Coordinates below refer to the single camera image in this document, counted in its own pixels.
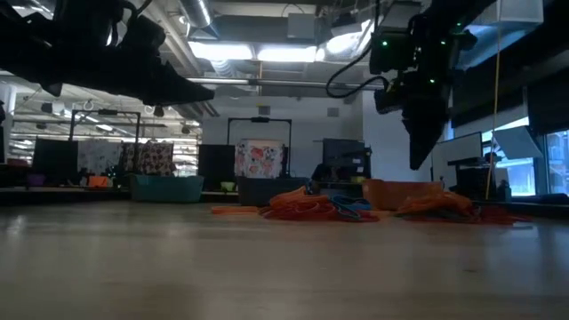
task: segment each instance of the teal container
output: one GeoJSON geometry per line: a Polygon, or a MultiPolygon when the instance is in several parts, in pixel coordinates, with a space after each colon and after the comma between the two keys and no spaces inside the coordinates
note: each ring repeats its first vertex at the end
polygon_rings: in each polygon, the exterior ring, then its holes
{"type": "Polygon", "coordinates": [[[135,175],[132,200],[163,203],[196,203],[202,195],[204,177],[158,177],[135,175]]]}

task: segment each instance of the purple object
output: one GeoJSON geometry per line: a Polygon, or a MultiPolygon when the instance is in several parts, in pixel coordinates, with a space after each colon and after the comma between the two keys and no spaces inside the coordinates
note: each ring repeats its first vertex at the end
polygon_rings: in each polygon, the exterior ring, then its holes
{"type": "Polygon", "coordinates": [[[42,187],[45,183],[45,176],[43,174],[29,174],[28,186],[29,187],[42,187]]]}

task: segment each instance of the pillar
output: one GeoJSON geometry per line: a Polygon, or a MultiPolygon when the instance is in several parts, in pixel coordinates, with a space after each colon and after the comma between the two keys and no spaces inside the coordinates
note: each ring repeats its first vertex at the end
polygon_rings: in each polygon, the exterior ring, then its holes
{"type": "Polygon", "coordinates": [[[4,102],[4,112],[6,119],[2,122],[2,130],[4,131],[4,163],[8,161],[8,147],[10,145],[10,132],[13,126],[13,112],[16,107],[17,89],[13,85],[0,84],[0,100],[4,102]]]}

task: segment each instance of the window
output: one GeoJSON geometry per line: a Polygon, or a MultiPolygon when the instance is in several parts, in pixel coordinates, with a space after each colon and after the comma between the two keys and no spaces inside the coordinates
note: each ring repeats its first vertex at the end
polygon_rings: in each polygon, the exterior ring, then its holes
{"type": "MultiPolygon", "coordinates": [[[[528,117],[498,127],[496,131],[516,128],[522,125],[529,125],[528,117]]],[[[492,131],[482,133],[482,141],[485,146],[483,149],[484,154],[490,152],[492,147],[491,140],[492,131]]],[[[497,143],[494,152],[502,158],[501,161],[496,164],[496,167],[508,169],[509,186],[512,189],[512,196],[535,196],[533,158],[509,160],[497,143]]]]}
{"type": "Polygon", "coordinates": [[[548,134],[549,191],[569,195],[569,131],[548,134]]]}

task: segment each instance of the wooden floor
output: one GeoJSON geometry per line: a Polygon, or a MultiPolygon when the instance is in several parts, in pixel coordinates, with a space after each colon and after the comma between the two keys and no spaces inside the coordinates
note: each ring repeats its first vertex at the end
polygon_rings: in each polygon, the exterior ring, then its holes
{"type": "Polygon", "coordinates": [[[0,319],[567,319],[569,227],[2,208],[0,319]]]}

